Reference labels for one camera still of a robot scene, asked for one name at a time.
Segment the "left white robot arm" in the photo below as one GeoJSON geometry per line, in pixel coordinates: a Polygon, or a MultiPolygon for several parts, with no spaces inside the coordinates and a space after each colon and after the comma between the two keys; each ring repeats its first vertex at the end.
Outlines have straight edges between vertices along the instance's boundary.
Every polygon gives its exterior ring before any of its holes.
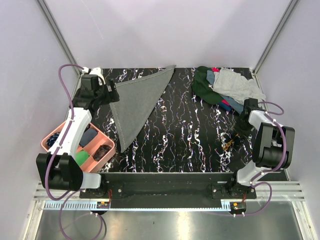
{"type": "Polygon", "coordinates": [[[55,143],[47,153],[36,157],[36,166],[42,186],[50,190],[78,191],[90,189],[97,198],[108,193],[108,186],[98,173],[84,172],[76,163],[76,151],[81,138],[100,106],[119,101],[113,80],[106,81],[100,67],[78,67],[81,70],[80,87],[74,96],[67,95],[67,119],[55,143]]]}

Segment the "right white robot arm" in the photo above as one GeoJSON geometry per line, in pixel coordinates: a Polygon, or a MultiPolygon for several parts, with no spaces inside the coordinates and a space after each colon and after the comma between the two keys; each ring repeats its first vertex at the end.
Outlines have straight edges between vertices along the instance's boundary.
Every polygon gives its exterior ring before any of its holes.
{"type": "Polygon", "coordinates": [[[237,170],[233,181],[227,185],[228,195],[232,198],[239,198],[245,188],[252,187],[264,175],[291,165],[296,131],[278,123],[271,114],[259,107],[257,99],[248,98],[231,127],[231,133],[239,137],[248,137],[254,129],[257,130],[252,160],[237,170]]]}

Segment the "grey cloth napkin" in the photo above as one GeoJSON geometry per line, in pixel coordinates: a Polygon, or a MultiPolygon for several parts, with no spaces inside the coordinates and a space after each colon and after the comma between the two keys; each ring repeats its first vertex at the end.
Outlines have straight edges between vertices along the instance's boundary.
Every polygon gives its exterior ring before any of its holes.
{"type": "Polygon", "coordinates": [[[175,65],[137,79],[116,84],[119,101],[110,104],[120,152],[133,143],[169,84],[175,65]]]}

